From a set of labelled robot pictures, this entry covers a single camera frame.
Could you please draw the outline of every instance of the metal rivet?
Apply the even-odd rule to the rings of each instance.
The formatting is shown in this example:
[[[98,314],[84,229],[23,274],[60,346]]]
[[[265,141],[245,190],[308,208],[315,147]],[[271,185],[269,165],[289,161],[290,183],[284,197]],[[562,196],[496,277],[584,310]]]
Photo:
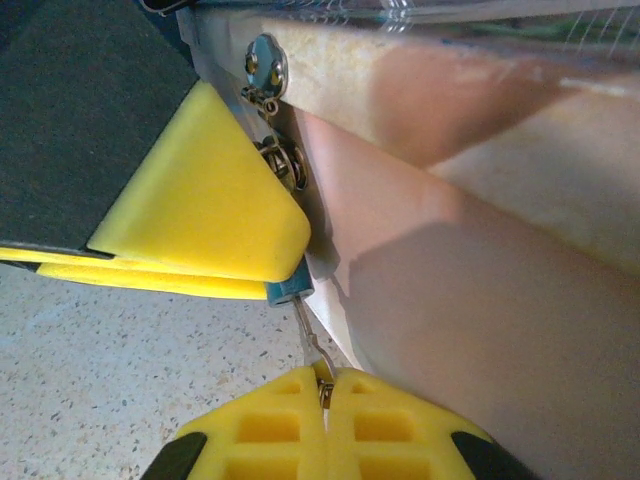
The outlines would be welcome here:
[[[258,56],[253,52],[247,52],[244,57],[244,70],[249,75],[253,75],[258,70]]]

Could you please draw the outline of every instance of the speckled floor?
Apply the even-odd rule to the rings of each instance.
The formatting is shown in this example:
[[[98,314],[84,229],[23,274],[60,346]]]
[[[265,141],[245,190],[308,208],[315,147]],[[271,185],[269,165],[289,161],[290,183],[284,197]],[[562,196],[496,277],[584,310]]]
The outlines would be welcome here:
[[[178,426],[301,365],[299,343],[290,308],[0,265],[0,478],[138,478]]]

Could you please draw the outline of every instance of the yellow foam block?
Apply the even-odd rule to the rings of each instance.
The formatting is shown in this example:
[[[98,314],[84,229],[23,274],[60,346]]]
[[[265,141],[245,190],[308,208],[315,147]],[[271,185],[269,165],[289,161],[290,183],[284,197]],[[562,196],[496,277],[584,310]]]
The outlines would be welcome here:
[[[491,438],[464,418],[382,380],[342,369],[331,397],[328,479],[474,480],[451,440]]]
[[[206,435],[188,479],[474,480],[451,434],[492,443],[464,418],[354,369],[340,369],[328,417],[325,430],[313,369],[292,370],[178,432]]]
[[[194,275],[278,282],[309,223],[215,90],[198,83],[88,242]]]
[[[322,408],[311,367],[300,367],[185,425],[207,435],[189,480],[324,480]]]
[[[76,265],[80,267],[117,268],[120,270],[139,270],[143,272],[175,273],[175,269],[168,265],[127,258],[95,258],[66,255],[54,252],[40,252],[36,250],[20,250],[17,248],[0,247],[0,260],[14,262],[56,263],[58,265]]]
[[[141,272],[81,265],[43,263],[37,271],[45,277],[107,287],[183,293],[199,297],[264,300],[264,283],[220,277]]]

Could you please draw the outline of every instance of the white surface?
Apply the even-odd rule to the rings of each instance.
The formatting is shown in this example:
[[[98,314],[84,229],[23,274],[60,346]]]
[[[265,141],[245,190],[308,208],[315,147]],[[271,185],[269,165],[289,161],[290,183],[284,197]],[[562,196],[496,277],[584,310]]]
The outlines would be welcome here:
[[[564,10],[588,2],[526,5],[533,3]],[[453,8],[488,12],[508,5],[525,2]],[[476,46],[428,29],[384,35],[197,12],[197,35],[188,40],[208,63],[245,81],[246,46],[271,33],[287,54],[285,102],[416,173],[428,171],[608,265],[640,274],[637,70],[580,64],[574,54],[545,55],[531,45]]]
[[[543,478],[635,479],[638,279],[297,115],[315,176],[308,303],[347,356]]]
[[[0,478],[138,478],[179,426],[301,364],[289,308],[0,265]]]

